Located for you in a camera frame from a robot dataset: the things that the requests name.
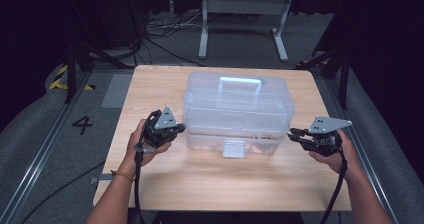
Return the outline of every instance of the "wire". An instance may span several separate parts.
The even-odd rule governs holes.
[[[137,52],[137,56],[144,63],[144,65],[147,65],[147,63],[144,61],[144,59],[140,56],[140,53]]]
[[[135,52],[133,54],[133,58],[134,58],[134,67],[137,67],[138,64],[137,64],[137,58],[135,58]]]
[[[337,215],[339,216],[339,224],[342,224],[342,213],[337,212]]]
[[[150,58],[150,62],[149,62],[149,65],[151,65],[152,64],[152,62],[153,62],[153,57],[152,57],[152,55],[151,55],[151,53],[150,53],[150,48],[144,43],[144,42],[142,42],[142,44],[143,44],[143,46],[145,46],[146,47],[146,49],[147,49],[147,54],[149,55],[149,58]],[[138,57],[144,62],[144,64],[145,65],[147,65],[147,63],[143,60],[143,58],[140,56],[140,53],[137,51],[137,55],[138,55]]]
[[[140,133],[140,139],[137,143],[137,145],[135,146],[136,148],[136,153],[135,153],[135,157],[134,157],[134,161],[135,161],[135,180],[134,180],[134,204],[135,204],[135,209],[138,213],[138,217],[139,220],[138,222],[141,224],[145,224],[145,221],[143,219],[143,216],[141,215],[141,209],[140,209],[140,198],[139,198],[139,186],[140,186],[140,169],[141,169],[141,162],[143,161],[143,152],[141,150],[143,150],[143,138],[144,138],[144,131],[146,130],[146,125],[147,122],[151,120],[151,118],[153,117],[154,113],[150,113],[150,115],[147,117],[146,121],[143,124],[143,128],[141,129],[141,133]]]
[[[88,173],[90,173],[91,171],[97,169],[98,167],[100,167],[101,165],[105,164],[106,161],[102,161],[99,164],[97,164],[96,166],[90,168],[88,171],[85,171],[84,173],[78,175],[77,177],[75,177],[74,179],[72,179],[71,181],[69,181],[68,183],[66,183],[65,185],[63,185],[62,187],[60,187],[59,189],[57,189],[56,191],[54,191],[52,194],[48,195],[46,198],[44,198],[44,200],[42,200],[37,206],[35,206],[31,212],[23,219],[23,221],[21,222],[21,224],[25,223],[31,216],[32,214],[34,214],[34,212],[37,211],[38,208],[40,208],[44,203],[46,203],[50,198],[52,198],[54,195],[56,195],[58,192],[60,192],[61,190],[65,189],[67,186],[71,185],[72,183],[74,183],[75,181],[77,181],[78,179],[80,179],[81,177],[87,175]]]
[[[134,43],[130,44],[128,47],[128,52],[120,54],[120,55],[116,55],[116,56],[111,56],[112,58],[116,59],[116,60],[120,60],[120,59],[124,59],[126,57],[130,57],[131,55],[134,55],[138,50],[140,50],[141,47],[141,41],[139,39],[136,39],[134,41]],[[92,60],[97,61],[97,62],[107,62],[107,60],[105,60],[102,57],[97,57],[97,56],[90,56]]]
[[[195,63],[195,64],[197,64],[197,65],[199,65],[199,66],[201,66],[201,67],[205,67],[205,65],[203,65],[203,64],[200,64],[200,63],[198,63],[198,62],[195,62],[195,61],[192,61],[192,60],[186,59],[186,58],[184,58],[184,57],[180,57],[180,56],[178,56],[178,55],[176,55],[176,54],[174,54],[174,53],[172,53],[172,52],[170,52],[170,51],[166,50],[165,48],[163,48],[163,47],[161,47],[160,45],[156,44],[155,42],[153,42],[153,41],[152,41],[152,40],[150,40],[149,38],[146,38],[146,40],[147,40],[147,41],[149,41],[150,43],[152,43],[153,45],[155,45],[155,46],[159,47],[160,49],[164,50],[165,52],[167,52],[167,53],[169,53],[169,54],[173,55],[174,57],[177,57],[177,58],[179,58],[179,59],[181,59],[181,60],[184,60],[184,61],[187,61],[187,62],[190,62],[190,63]]]
[[[88,37],[90,38],[90,40],[93,42],[94,45],[96,45],[97,47],[99,47],[99,45],[97,44],[97,42],[95,41],[94,37],[91,35],[90,30],[88,29],[87,23],[84,21],[84,18],[82,18],[81,13],[78,11],[77,6],[74,3],[74,0],[69,0],[72,4],[72,7],[74,9],[74,11],[77,13],[82,25],[84,26],[84,29],[86,30],[86,33],[88,35]]]
[[[346,161],[346,158],[343,154],[343,148],[340,147],[338,151],[340,153],[340,156],[342,157],[342,165],[341,165],[341,168],[340,168],[339,179],[337,180],[336,189],[334,190],[333,195],[331,196],[330,203],[328,204],[327,210],[326,210],[326,212],[325,212],[325,214],[324,214],[324,216],[321,220],[321,224],[324,224],[327,221],[327,219],[328,219],[328,217],[331,213],[331,209],[333,209],[334,202],[336,201],[337,195],[339,195],[340,189],[341,189],[342,184],[343,184],[343,178],[344,178],[344,175],[346,174],[346,171],[347,171],[347,161]]]
[[[148,21],[147,24],[145,25],[145,35],[148,35],[150,38],[170,37],[180,30],[186,30],[186,29],[191,28],[193,26],[201,27],[201,26],[195,24],[200,19],[201,14],[202,14],[202,12],[199,12],[196,15],[189,16],[185,19],[181,15],[179,17],[179,20],[176,21],[176,22],[175,22],[175,20],[176,20],[175,17],[169,17],[169,18],[172,18],[172,19],[167,23],[164,23],[164,21],[163,21],[163,19],[167,19],[167,18],[152,19],[152,20]]]

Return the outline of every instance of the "metal stand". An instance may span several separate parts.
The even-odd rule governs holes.
[[[291,0],[203,0],[202,34],[200,36],[199,58],[205,59],[208,46],[208,13],[243,13],[279,15],[280,23],[272,29],[280,60],[287,62],[288,57],[281,39],[284,23],[290,9]]]

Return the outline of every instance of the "wooden table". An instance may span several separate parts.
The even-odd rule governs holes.
[[[229,72],[283,78],[296,113],[291,127],[307,128],[315,116],[328,116],[312,75],[307,71],[139,66],[134,72],[103,173],[121,163],[138,122],[168,105],[181,122],[187,78],[194,71]],[[309,157],[299,143],[285,138],[273,155],[226,159],[222,153],[187,148],[185,133],[172,147],[142,167],[140,206],[144,210],[324,211],[338,175]],[[109,181],[100,181],[94,204]],[[131,197],[130,207],[134,206]],[[334,211],[351,210],[346,183]]]

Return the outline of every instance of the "handheld controller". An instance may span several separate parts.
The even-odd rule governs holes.
[[[299,142],[305,151],[314,151],[327,157],[340,150],[342,140],[336,130],[351,125],[351,121],[317,116],[309,129],[291,128],[292,134],[287,135],[291,141]],[[302,138],[305,135],[312,139]]]
[[[185,124],[178,124],[169,107],[165,107],[163,112],[154,111],[146,120],[142,138],[154,148],[159,148],[163,144],[173,141],[177,134],[184,132]]]

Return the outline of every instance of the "clear plastic storage box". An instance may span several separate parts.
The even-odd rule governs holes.
[[[294,112],[281,78],[194,72],[184,97],[187,145],[232,158],[272,154],[285,138]]]

